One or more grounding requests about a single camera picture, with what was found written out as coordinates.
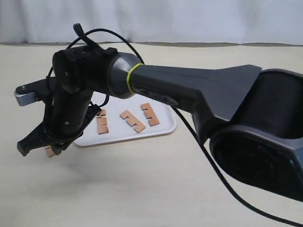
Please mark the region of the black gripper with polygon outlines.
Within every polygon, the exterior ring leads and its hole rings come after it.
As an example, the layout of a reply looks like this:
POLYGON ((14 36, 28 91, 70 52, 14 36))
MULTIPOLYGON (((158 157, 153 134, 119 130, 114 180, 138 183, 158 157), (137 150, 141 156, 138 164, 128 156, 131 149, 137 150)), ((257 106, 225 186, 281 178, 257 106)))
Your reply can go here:
POLYGON ((93 91, 81 89, 69 93, 62 88, 45 94, 43 123, 17 142, 17 150, 26 157, 31 150, 51 144, 55 155, 60 155, 83 133, 83 123, 93 91))

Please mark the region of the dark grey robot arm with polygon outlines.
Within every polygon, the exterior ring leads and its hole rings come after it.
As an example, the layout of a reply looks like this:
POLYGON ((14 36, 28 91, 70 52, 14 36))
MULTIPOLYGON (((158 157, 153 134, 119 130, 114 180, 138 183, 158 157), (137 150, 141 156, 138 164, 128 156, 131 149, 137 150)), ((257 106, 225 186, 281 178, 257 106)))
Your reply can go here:
POLYGON ((210 142, 232 178, 290 199, 303 199, 303 77, 243 65, 191 69, 145 65, 130 53, 87 45, 53 55, 51 80, 16 88, 19 105, 45 103, 43 121, 17 143, 26 156, 50 145, 56 152, 79 138, 100 109, 94 92, 134 94, 192 115, 199 144, 210 142))

